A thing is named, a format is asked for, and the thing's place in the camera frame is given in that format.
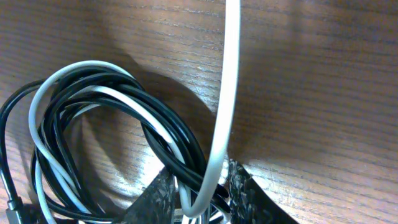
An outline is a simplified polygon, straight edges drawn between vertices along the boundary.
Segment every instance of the bundle of cables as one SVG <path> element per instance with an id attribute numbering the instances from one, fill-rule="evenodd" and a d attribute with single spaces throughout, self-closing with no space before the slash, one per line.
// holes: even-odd
<path id="1" fill-rule="evenodd" d="M 50 103 L 37 128 L 37 107 L 44 93 L 54 84 Z M 65 217 L 92 223 L 113 221 L 93 201 L 83 185 L 63 135 L 63 130 L 73 118 L 97 106 L 119 109 L 141 122 L 152 150 L 178 180 L 183 209 L 191 209 L 190 199 L 197 196 L 206 171 L 206 160 L 197 140 L 171 108 L 145 92 L 128 72 L 110 63 L 74 63 L 46 81 L 32 82 L 17 90 L 0 112 L 3 157 L 6 155 L 4 129 L 8 114 L 21 98 L 37 89 L 29 110 L 29 129 L 36 145 L 31 176 L 41 209 L 49 223 L 55 223 L 50 210 Z M 9 181 L 9 172 L 5 172 L 8 170 L 6 161 L 2 162 L 2 170 L 7 192 L 10 199 L 14 200 L 18 196 L 14 184 Z M 44 193 L 42 173 L 64 206 Z M 218 185 L 211 204 L 223 213 L 229 213 L 229 206 L 223 200 L 226 197 L 228 192 Z M 193 216 L 198 215 L 198 212 L 194 211 Z"/>
<path id="2" fill-rule="evenodd" d="M 210 206 L 213 212 L 220 211 L 216 215 L 223 214 L 214 223 L 227 220 L 228 192 L 218 185 L 218 179 L 226 155 L 238 81 L 239 23 L 240 3 L 228 0 L 220 102 L 208 163 L 196 138 L 176 112 L 145 92 L 130 73 L 112 63 L 73 63 L 10 96 L 0 109 L 0 162 L 9 211 L 19 220 L 16 223 L 21 223 L 23 204 L 7 163 L 6 121 L 16 103 L 36 90 L 29 110 L 29 130 L 35 143 L 31 180 L 48 223 L 56 223 L 52 212 L 88 223 L 112 223 L 115 219 L 102 210 L 84 186 L 63 135 L 73 118 L 98 106 L 121 110 L 141 122 L 149 146 L 177 178 L 185 217 L 198 217 Z M 53 85 L 50 103 L 37 125 L 39 102 Z M 42 175 L 63 205 L 44 192 Z"/>

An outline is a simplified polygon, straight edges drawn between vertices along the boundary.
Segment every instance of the white cable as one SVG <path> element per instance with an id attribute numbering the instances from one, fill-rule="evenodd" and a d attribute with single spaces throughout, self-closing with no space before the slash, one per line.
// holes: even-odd
<path id="1" fill-rule="evenodd" d="M 57 181 L 60 183 L 62 189 L 65 191 L 66 195 L 70 198 L 72 203 L 76 205 L 76 207 L 81 211 L 85 212 L 87 214 L 91 214 L 91 212 L 88 211 L 88 209 L 83 205 L 83 203 L 78 199 L 78 197 L 75 195 L 75 193 L 72 191 L 72 189 L 69 187 L 69 185 L 65 182 L 65 179 L 61 176 L 61 174 L 58 172 L 57 169 L 54 168 L 53 165 L 50 164 L 51 169 L 54 172 L 55 178 Z"/>
<path id="2" fill-rule="evenodd" d="M 192 221 L 191 221 L 191 224 L 196 224 L 196 222 L 197 222 L 197 218 L 193 218 Z"/>
<path id="3" fill-rule="evenodd" d="M 217 119 L 209 161 L 198 197 L 192 207 L 182 207 L 183 213 L 190 218 L 199 216 L 209 206 L 221 176 L 232 126 L 236 86 L 238 84 L 240 22 L 240 0 L 226 0 L 224 59 Z"/>
<path id="4" fill-rule="evenodd" d="M 185 215 L 182 216 L 181 224 L 189 224 L 189 218 Z"/>
<path id="5" fill-rule="evenodd" d="M 80 111 L 78 111 L 78 112 L 73 116 L 73 118 L 76 118 L 76 117 L 78 117 L 79 115 L 81 115 L 81 114 L 83 114 L 83 113 L 86 113 L 87 111 L 89 111 L 89 110 L 91 110 L 91 109 L 93 109 L 93 108 L 96 108 L 96 107 L 98 107 L 98 106 L 100 106 L 100 105 L 96 105 L 96 104 L 88 105 L 88 106 L 84 107 L 83 109 L 81 109 Z M 65 112 L 65 111 L 62 111 L 62 112 L 60 113 L 60 117 L 62 117 L 62 115 L 64 114 L 64 112 Z"/>
<path id="6" fill-rule="evenodd" d="M 214 214 L 212 217 L 210 217 L 210 220 L 209 220 L 209 221 L 213 221 L 213 220 L 215 220 L 216 218 L 221 217 L 221 216 L 223 216 L 223 214 L 222 214 L 221 212 L 217 212 L 217 213 Z"/>
<path id="7" fill-rule="evenodd" d="M 40 208 L 42 209 L 44 218 L 46 219 L 48 224 L 57 224 L 55 222 L 54 217 L 51 214 L 49 206 L 47 205 L 47 201 L 45 200 L 44 190 L 43 188 L 39 188 L 38 186 L 43 185 L 42 182 L 42 170 L 40 169 L 40 163 L 37 161 L 36 168 L 35 168 L 35 181 L 36 181 L 36 188 L 37 188 L 37 197 L 39 198 Z"/>

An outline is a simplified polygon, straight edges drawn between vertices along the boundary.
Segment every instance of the black textured object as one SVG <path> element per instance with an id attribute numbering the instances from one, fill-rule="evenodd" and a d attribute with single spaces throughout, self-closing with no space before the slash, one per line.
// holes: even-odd
<path id="1" fill-rule="evenodd" d="M 174 177 L 163 168 L 142 195 L 113 223 L 172 223 L 174 201 Z"/>
<path id="2" fill-rule="evenodd" d="M 241 164 L 229 162 L 231 224 L 297 223 L 258 186 Z"/>

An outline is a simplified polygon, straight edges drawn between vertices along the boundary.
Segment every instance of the wooden table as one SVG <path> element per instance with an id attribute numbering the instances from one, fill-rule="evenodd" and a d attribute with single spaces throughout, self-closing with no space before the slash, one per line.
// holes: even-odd
<path id="1" fill-rule="evenodd" d="M 69 63 L 106 60 L 174 108 L 208 153 L 224 6 L 222 0 L 5 0 L 0 103 Z M 228 153 L 300 223 L 397 223 L 397 37 L 395 0 L 242 2 Z M 24 202 L 36 202 L 27 178 L 31 99 L 12 112 L 6 136 Z M 131 204 L 162 168 L 139 123 L 117 111 L 89 112 L 68 136 L 87 185 L 107 210 Z M 3 189 L 0 198 L 0 220 L 7 222 Z"/>

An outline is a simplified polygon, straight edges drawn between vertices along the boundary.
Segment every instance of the wood grain surface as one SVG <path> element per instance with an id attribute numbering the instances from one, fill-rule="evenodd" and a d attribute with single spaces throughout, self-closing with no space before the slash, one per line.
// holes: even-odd
<path id="1" fill-rule="evenodd" d="M 177 111 L 208 154 L 224 9 L 223 0 L 1 1 L 0 104 L 69 63 L 106 60 Z M 241 23 L 229 156 L 300 223 L 397 223 L 398 1 L 243 0 Z M 37 203 L 28 182 L 31 99 L 6 129 L 25 203 Z M 139 123 L 115 110 L 90 111 L 67 135 L 109 211 L 129 206 L 163 166 Z M 0 201 L 7 223 L 4 189 Z"/>

